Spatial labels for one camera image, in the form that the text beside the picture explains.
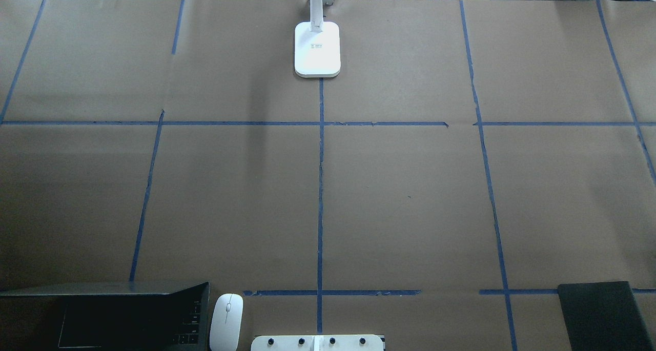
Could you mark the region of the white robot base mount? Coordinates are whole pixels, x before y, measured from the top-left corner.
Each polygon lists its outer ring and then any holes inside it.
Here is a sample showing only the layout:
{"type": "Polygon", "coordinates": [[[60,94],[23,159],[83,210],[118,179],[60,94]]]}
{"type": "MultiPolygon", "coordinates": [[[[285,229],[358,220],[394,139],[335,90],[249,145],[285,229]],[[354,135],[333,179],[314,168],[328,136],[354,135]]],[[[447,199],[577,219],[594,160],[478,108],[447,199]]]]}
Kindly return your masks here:
{"type": "Polygon", "coordinates": [[[270,335],[258,336],[251,350],[385,350],[382,336],[347,335],[270,335]]]}

